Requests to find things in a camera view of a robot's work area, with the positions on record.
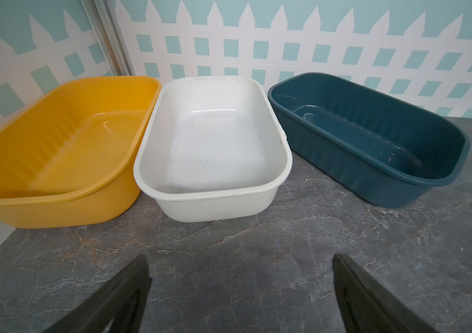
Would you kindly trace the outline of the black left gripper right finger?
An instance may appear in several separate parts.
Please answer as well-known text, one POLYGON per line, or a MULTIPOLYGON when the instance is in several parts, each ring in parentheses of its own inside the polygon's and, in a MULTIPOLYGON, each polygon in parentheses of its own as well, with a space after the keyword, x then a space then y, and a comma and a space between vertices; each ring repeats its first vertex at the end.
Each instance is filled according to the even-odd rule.
POLYGON ((346 254, 332 258, 334 291, 347 332, 435 332, 346 254))

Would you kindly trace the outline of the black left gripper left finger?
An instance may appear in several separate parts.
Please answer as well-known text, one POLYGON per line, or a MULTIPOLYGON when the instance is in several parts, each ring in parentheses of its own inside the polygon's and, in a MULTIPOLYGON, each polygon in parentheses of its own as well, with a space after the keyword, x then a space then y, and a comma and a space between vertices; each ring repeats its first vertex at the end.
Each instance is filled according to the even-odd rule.
POLYGON ((138 255, 46 331, 138 332, 151 284, 147 258, 138 255))

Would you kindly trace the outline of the dark teal storage box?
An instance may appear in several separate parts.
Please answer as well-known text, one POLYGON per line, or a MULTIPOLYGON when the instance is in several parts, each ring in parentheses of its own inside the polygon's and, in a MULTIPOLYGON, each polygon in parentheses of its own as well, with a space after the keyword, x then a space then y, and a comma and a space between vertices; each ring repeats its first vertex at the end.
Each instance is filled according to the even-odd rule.
POLYGON ((268 98, 294 152, 383 208, 453 183, 470 150, 445 118, 330 74, 294 76, 268 98))

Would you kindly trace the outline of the white plastic storage box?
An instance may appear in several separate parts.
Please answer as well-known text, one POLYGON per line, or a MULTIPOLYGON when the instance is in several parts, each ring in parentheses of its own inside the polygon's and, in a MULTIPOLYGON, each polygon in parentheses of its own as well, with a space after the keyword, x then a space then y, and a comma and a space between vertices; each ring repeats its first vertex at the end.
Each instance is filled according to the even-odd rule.
POLYGON ((257 81, 201 76, 162 88, 133 174, 169 218, 195 223, 263 212, 292 164, 287 136, 257 81))

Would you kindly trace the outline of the yellow plastic storage box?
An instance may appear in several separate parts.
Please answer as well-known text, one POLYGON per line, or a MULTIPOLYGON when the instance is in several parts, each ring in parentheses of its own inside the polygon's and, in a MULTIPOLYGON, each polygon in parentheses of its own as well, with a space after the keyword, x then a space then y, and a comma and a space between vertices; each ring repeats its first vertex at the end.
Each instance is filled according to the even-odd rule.
POLYGON ((133 165, 162 90, 148 76, 73 80, 0 130, 0 221, 91 225, 136 202, 133 165))

